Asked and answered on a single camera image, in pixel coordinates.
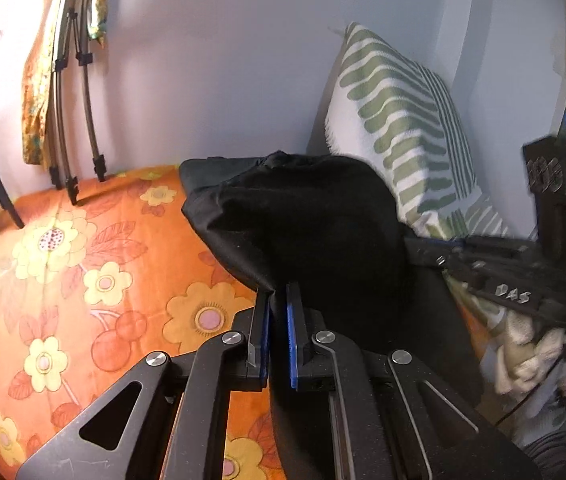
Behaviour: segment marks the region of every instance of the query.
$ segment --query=black cloth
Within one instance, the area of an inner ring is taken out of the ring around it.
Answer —
[[[216,186],[191,191],[182,211],[218,261],[252,289],[277,291],[270,373],[274,435],[290,478],[331,478],[325,396],[290,388],[285,285],[361,348],[405,348],[471,405],[482,377],[440,272],[407,263],[396,202],[367,164],[344,156],[273,153]]]

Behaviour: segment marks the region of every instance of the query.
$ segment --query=silver screw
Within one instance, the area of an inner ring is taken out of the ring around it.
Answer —
[[[235,345],[242,341],[242,334],[240,332],[226,332],[222,339],[226,345]]]
[[[407,350],[395,350],[392,354],[392,361],[397,365],[408,365],[412,362],[412,354]]]
[[[328,344],[334,342],[334,340],[336,339],[336,335],[335,333],[330,332],[329,330],[321,330],[319,333],[316,334],[315,338],[316,341],[318,341],[319,343]]]
[[[163,352],[152,352],[145,358],[145,362],[150,366],[160,366],[167,360]]]

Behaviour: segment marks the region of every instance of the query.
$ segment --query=green and white pillow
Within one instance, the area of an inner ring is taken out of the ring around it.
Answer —
[[[366,160],[421,236],[505,235],[442,79],[352,23],[325,121],[330,152]]]

